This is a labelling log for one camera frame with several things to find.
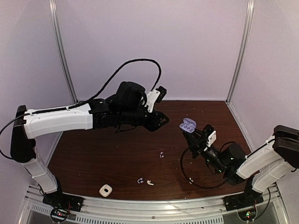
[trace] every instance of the white wall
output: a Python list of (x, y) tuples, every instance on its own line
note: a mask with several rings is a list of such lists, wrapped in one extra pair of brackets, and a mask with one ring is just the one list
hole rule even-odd
[[(256, 0), (254, 19), (232, 105), (253, 146), (273, 128), (299, 129), (299, 3)], [(278, 182), (292, 224), (297, 224), (299, 172)]]
[[(48, 108), (71, 104), (58, 57), (48, 1), (0, 1), (0, 127), (14, 118), (19, 105)], [(9, 155), (11, 127), (0, 148)], [(37, 146), (44, 159), (57, 134)], [(0, 156), (0, 223), (14, 224), (30, 178), (25, 169)]]
[[(247, 0), (60, 0), (57, 11), (79, 99), (94, 95), (125, 61), (157, 60), (166, 99), (224, 100), (241, 44)], [(127, 65), (123, 80), (150, 90), (154, 64)]]

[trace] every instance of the wooden table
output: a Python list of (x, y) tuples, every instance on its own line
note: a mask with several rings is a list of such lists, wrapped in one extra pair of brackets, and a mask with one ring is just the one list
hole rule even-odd
[[(244, 184), (228, 183), (213, 190), (192, 186), (182, 175), (179, 158), (187, 143), (179, 129), (185, 117), (197, 121), (197, 128), (211, 124), (217, 131), (217, 148), (227, 141), (238, 142), (249, 153), (248, 145), (225, 102), (163, 101), (155, 109), (169, 118), (169, 124), (156, 132), (143, 127), (114, 134), (114, 128), (76, 130), (63, 133), (49, 168), (64, 192), (101, 197), (104, 184), (113, 188), (109, 198), (134, 200), (171, 200), (216, 196), (243, 191)], [(195, 183), (214, 186), (222, 175), (212, 175), (202, 157), (185, 155), (184, 167)], [(151, 180), (154, 186), (137, 180)]]

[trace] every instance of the white bracket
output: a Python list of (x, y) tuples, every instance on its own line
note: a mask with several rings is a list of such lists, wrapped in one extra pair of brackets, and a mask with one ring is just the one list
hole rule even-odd
[(211, 145), (216, 141), (216, 131), (213, 131), (212, 134), (207, 138), (206, 146), (211, 147)]
[(147, 97), (146, 106), (148, 106), (148, 112), (149, 113), (153, 112), (155, 102), (158, 99), (159, 95), (160, 95), (160, 91), (152, 90), (146, 96)]

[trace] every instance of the black cable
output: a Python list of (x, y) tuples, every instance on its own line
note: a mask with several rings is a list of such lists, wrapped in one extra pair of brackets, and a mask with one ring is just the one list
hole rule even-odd
[(90, 97), (88, 100), (85, 100), (83, 102), (80, 102), (74, 106), (70, 106), (70, 109), (73, 109), (73, 108), (76, 108), (78, 106), (82, 106), (84, 104), (87, 104), (89, 103), (91, 100), (95, 99), (97, 96), (99, 96), (103, 91), (104, 89), (106, 88), (106, 86), (110, 83), (110, 81), (115, 77), (115, 75), (124, 67), (126, 66), (127, 64), (130, 64), (130, 63), (133, 63), (133, 62), (152, 62), (154, 63), (158, 69), (159, 69), (159, 74), (158, 74), (158, 77), (155, 81), (155, 84), (153, 86), (153, 88), (151, 90), (153, 90), (156, 86), (156, 84), (159, 82), (160, 80), (160, 77), (161, 77), (161, 74), (162, 74), (162, 69), (161, 69), (161, 66), (159, 65), (158, 62), (156, 62), (155, 60), (153, 59), (147, 59), (147, 58), (139, 58), (139, 59), (133, 59), (133, 60), (130, 60), (130, 61), (127, 61), (125, 62), (124, 64), (122, 64), (113, 74), (112, 76), (110, 76), (110, 78), (105, 82), (105, 84), (102, 86), (102, 88), (95, 94), (93, 95), (92, 97)]
[[(187, 153), (187, 151), (189, 150), (189, 148), (192, 147), (192, 146), (189, 146), (188, 148), (186, 148), (186, 149), (183, 151), (183, 153), (182, 153), (182, 155), (181, 155), (181, 159), (180, 159), (181, 171), (182, 171), (184, 177), (186, 178), (186, 180), (187, 180), (188, 182), (190, 182), (190, 179), (189, 179), (189, 177), (186, 175), (186, 173), (185, 173), (185, 171), (184, 171), (183, 159), (184, 159), (184, 155)], [(192, 182), (192, 185), (194, 185), (195, 187), (201, 188), (201, 189), (207, 189), (207, 190), (209, 190), (209, 189), (215, 189), (215, 188), (221, 187), (221, 186), (222, 186), (223, 184), (225, 184), (228, 180), (229, 180), (229, 178), (225, 179), (225, 181), (223, 181), (222, 183), (220, 183), (220, 184), (218, 184), (218, 185), (216, 185), (216, 186), (212, 186), (212, 187), (201, 186), (201, 185), (198, 185), (198, 184), (196, 184), (196, 183), (194, 183), (194, 182)]]
[(118, 125), (117, 129), (116, 129), (116, 131), (114, 133), (117, 134), (120, 131), (120, 129), (121, 129), (121, 125)]
[(263, 148), (264, 146), (266, 146), (267, 144), (269, 144), (270, 142), (274, 141), (274, 139), (271, 139), (270, 141), (268, 141), (268, 143), (264, 143), (263, 145), (261, 145), (259, 148), (257, 148), (255, 151), (253, 151), (252, 153), (250, 153), (247, 158), (251, 157), (253, 154), (257, 153), (261, 148)]
[(235, 141), (228, 141), (228, 142), (224, 143), (224, 144), (221, 146), (221, 148), (220, 148), (220, 152), (222, 152), (223, 148), (224, 148), (226, 145), (228, 145), (228, 144), (233, 144), (233, 143), (236, 143), (236, 142), (235, 142)]
[[(1, 131), (0, 131), (0, 136), (1, 136), (2, 132), (3, 132), (3, 131), (4, 131), (10, 124), (14, 123), (17, 119), (20, 119), (20, 118), (22, 118), (22, 117), (24, 117), (24, 116), (26, 116), (26, 115), (29, 115), (29, 114), (26, 113), (26, 114), (20, 115), (20, 116), (16, 117), (15, 119), (12, 119), (11, 121), (9, 121), (9, 122), (8, 122), (2, 129), (1, 129)], [(1, 149), (0, 149), (0, 154), (3, 155), (5, 158), (7, 158), (7, 159), (9, 159), (9, 160), (13, 160), (13, 158), (11, 158), (11, 157), (5, 155), (5, 154), (1, 151)]]
[(129, 131), (133, 131), (133, 130), (136, 129), (136, 128), (137, 128), (137, 126), (132, 127), (132, 128), (128, 128), (128, 129), (121, 129), (121, 130), (119, 130), (117, 133), (119, 133), (119, 132), (129, 132)]
[(213, 174), (213, 175), (217, 174), (216, 172), (213, 173), (212, 169), (210, 168), (210, 164), (207, 161), (206, 161), (206, 167), (208, 167), (208, 169), (210, 170), (211, 174)]
[(269, 204), (270, 204), (270, 201), (271, 201), (271, 192), (270, 192), (270, 189), (269, 189), (269, 188), (267, 188), (267, 190), (268, 190), (268, 192), (269, 192), (269, 200), (268, 200), (268, 203), (267, 203), (265, 209), (262, 211), (262, 213), (261, 213), (258, 217), (254, 218), (254, 221), (257, 220), (258, 218), (260, 218), (260, 217), (266, 212), (267, 208), (269, 207)]
[[(64, 214), (65, 217), (63, 219), (58, 219), (58, 218), (53, 218), (53, 215), (56, 215), (57, 212), (59, 212), (60, 214)], [(50, 218), (52, 219), (53, 222), (55, 223), (63, 223), (67, 218), (68, 218), (69, 214), (67, 214), (64, 211), (61, 211), (59, 208), (53, 208), (50, 212)]]

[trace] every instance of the metal frame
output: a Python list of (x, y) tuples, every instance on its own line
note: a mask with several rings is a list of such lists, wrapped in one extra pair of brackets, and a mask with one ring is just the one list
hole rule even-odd
[(239, 55), (238, 55), (238, 59), (237, 59), (237, 64), (236, 64), (236, 67), (235, 67), (235, 72), (234, 72), (234, 77), (233, 77), (233, 80), (232, 80), (232, 84), (230, 86), (230, 89), (229, 89), (229, 92), (228, 92), (228, 97), (226, 99), (227, 104), (229, 104), (231, 99), (232, 99), (232, 96), (233, 96), (234, 90), (235, 90), (235, 86), (237, 84), (237, 80), (238, 80), (238, 77), (240, 75), (242, 63), (243, 63), (244, 56), (245, 56), (245, 49), (246, 49), (246, 46), (247, 46), (247, 43), (248, 43), (249, 34), (250, 34), (250, 30), (251, 30), (253, 12), (254, 12), (254, 0), (248, 0), (241, 47), (240, 47), (240, 51), (239, 51)]
[(53, 26), (54, 26), (54, 33), (55, 33), (55, 38), (56, 38), (56, 43), (58, 46), (58, 52), (59, 52), (59, 57), (61, 61), (61, 65), (64, 71), (64, 76), (66, 79), (66, 83), (68, 86), (68, 89), (71, 94), (71, 98), (73, 103), (78, 102), (74, 85), (71, 81), (71, 76), (70, 76), (70, 71), (67, 65), (66, 57), (65, 57), (65, 52), (64, 52), (64, 47), (62, 43), (62, 38), (61, 38), (61, 33), (60, 33), (60, 27), (59, 27), (59, 22), (58, 22), (58, 14), (57, 14), (57, 9), (56, 9), (56, 0), (49, 0), (50, 4), (50, 11), (51, 11), (51, 17), (53, 20)]
[[(275, 205), (280, 224), (289, 224), (277, 186), (273, 184), (270, 187), (270, 191), (271, 201)], [(268, 191), (265, 191), (263, 196), (263, 204), (266, 204), (269, 198)], [(236, 210), (229, 212), (225, 210), (223, 197), (213, 196), (169, 201), (127, 201), (83, 196), (84, 202), (81, 212), (71, 212), (68, 221), (82, 224), (105, 222), (111, 224), (192, 224), (200, 223), (200, 221), (208, 223), (208, 220), (218, 218), (221, 221), (223, 215), (236, 212)], [(30, 185), (17, 223), (28, 223), (31, 211), (48, 215), (52, 208), (49, 205), (43, 204), (42, 200), (43, 197), (39, 193), (38, 186)]]

